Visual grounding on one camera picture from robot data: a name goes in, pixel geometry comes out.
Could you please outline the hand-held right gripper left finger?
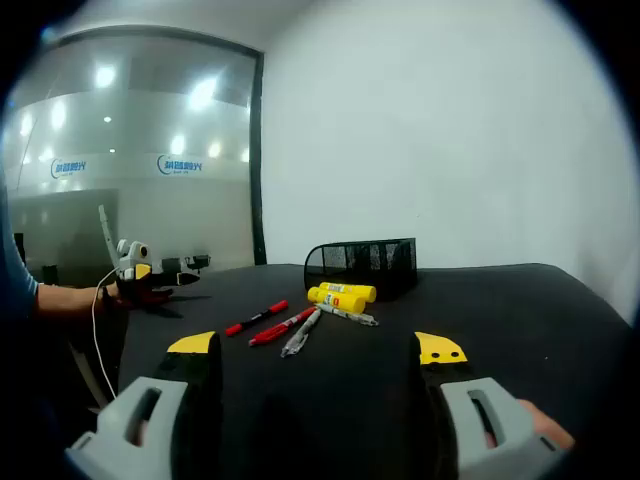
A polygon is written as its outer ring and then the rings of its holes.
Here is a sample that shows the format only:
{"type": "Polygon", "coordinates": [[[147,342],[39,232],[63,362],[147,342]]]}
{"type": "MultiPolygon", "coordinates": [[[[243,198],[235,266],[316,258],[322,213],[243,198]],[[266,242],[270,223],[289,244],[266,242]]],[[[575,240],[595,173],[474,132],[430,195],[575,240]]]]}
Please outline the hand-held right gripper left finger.
{"type": "Polygon", "coordinates": [[[94,432],[66,450],[83,479],[216,479],[222,406],[220,336],[169,346],[152,376],[141,376],[98,415],[94,432]]]}

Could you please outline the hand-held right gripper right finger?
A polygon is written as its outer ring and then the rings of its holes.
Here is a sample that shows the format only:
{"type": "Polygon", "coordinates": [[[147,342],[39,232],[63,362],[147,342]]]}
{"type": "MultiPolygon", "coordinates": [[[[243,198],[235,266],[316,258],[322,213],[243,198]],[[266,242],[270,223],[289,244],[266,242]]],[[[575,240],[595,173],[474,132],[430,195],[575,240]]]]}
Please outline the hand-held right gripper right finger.
{"type": "Polygon", "coordinates": [[[565,449],[454,341],[410,341],[410,446],[424,479],[540,479],[565,449]]]}

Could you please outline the person's left hand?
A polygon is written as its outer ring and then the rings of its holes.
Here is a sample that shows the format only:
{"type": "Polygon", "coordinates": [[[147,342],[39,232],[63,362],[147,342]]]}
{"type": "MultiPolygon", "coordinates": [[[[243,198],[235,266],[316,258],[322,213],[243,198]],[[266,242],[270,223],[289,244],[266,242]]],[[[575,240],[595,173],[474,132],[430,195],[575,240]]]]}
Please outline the person's left hand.
{"type": "Polygon", "coordinates": [[[115,281],[106,287],[114,306],[120,309],[138,309],[164,304],[171,299],[174,290],[154,289],[147,281],[115,281]]]}

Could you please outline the person's right hand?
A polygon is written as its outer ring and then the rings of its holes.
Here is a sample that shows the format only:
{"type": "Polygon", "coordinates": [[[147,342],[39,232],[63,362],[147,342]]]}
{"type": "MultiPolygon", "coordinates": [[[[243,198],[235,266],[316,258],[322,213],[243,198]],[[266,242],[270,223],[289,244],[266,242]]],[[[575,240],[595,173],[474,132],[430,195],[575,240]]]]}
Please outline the person's right hand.
{"type": "Polygon", "coordinates": [[[565,450],[571,449],[575,445],[574,438],[536,405],[524,399],[519,399],[518,402],[532,415],[534,429],[538,434],[565,450]]]}

